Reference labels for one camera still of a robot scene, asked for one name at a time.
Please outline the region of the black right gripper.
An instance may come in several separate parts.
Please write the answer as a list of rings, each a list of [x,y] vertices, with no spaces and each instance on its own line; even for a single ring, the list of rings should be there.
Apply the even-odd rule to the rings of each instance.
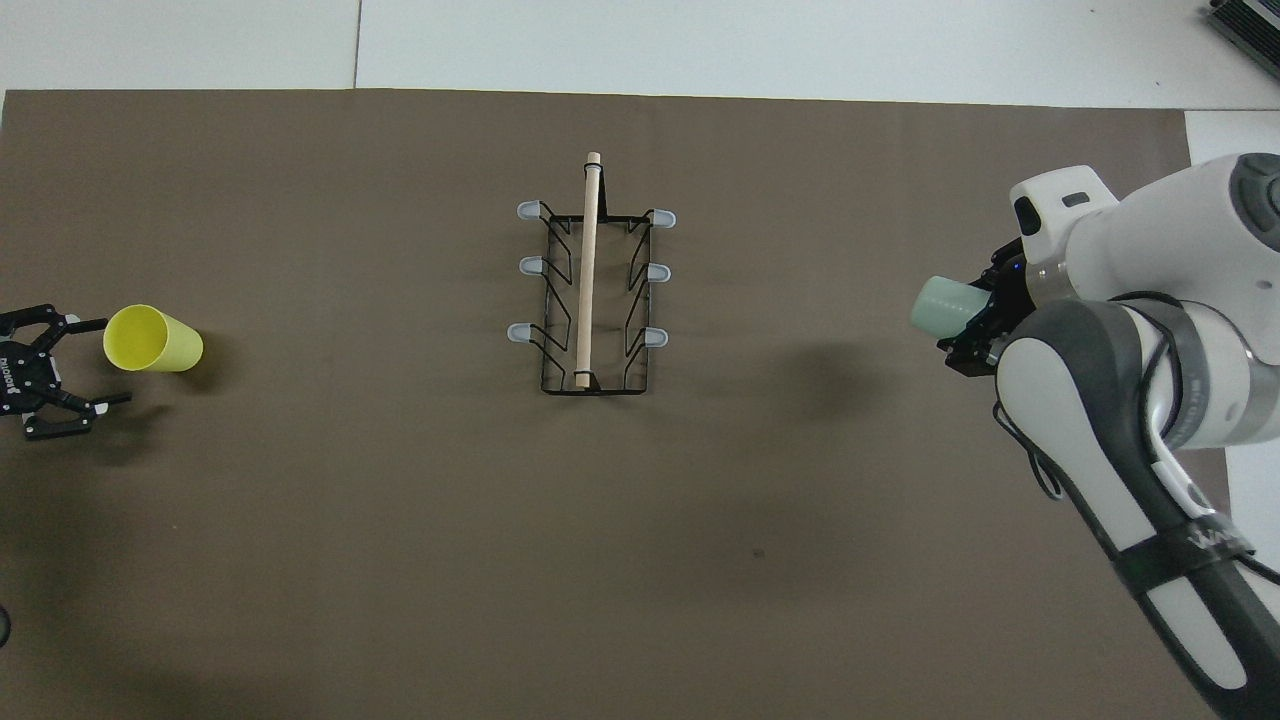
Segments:
[[[989,266],[968,284],[992,293],[989,302],[998,333],[983,327],[968,328],[957,336],[938,340],[937,348],[943,352],[943,364],[964,377],[995,375],[1001,334],[1012,332],[1030,314],[1023,238],[1014,238],[995,250]]]

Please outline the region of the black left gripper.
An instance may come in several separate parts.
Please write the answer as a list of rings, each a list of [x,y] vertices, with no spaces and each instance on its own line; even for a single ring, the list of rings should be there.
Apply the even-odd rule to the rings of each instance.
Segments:
[[[44,325],[35,340],[17,341],[19,329]],[[51,304],[1,314],[1,410],[26,413],[26,439],[60,439],[90,433],[99,419],[128,404],[132,392],[97,398],[68,393],[47,352],[67,334],[104,331],[106,318],[83,320],[59,313]]]

